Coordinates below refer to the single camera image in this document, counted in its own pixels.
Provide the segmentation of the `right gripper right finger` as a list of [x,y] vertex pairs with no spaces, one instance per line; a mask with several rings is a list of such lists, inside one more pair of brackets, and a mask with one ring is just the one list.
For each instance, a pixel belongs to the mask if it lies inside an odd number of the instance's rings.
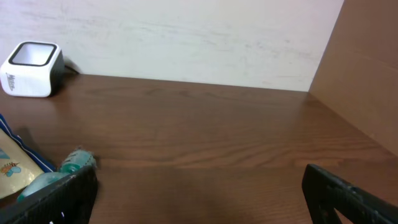
[[313,223],[396,224],[397,207],[315,164],[307,164],[302,191]]

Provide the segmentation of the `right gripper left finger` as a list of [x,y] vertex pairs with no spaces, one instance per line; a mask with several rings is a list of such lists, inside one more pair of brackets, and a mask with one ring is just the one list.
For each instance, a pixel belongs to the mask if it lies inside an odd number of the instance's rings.
[[1,209],[1,223],[76,223],[90,221],[98,192],[92,166],[68,174],[20,202]]

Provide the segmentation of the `blue mouthwash bottle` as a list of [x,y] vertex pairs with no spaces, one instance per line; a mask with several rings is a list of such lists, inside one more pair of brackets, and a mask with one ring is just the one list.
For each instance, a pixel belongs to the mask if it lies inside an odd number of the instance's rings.
[[60,180],[68,174],[78,171],[84,166],[92,166],[96,168],[96,159],[92,152],[83,149],[81,146],[78,146],[61,163],[58,171],[40,174],[22,191],[22,193],[18,196],[17,201],[23,201],[26,197],[32,195],[38,190]]

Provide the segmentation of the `yellow snack bag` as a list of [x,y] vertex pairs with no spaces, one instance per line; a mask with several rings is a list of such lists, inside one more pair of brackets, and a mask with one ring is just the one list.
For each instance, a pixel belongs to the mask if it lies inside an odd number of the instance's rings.
[[1,117],[1,198],[27,187],[36,177],[56,168],[28,147]]

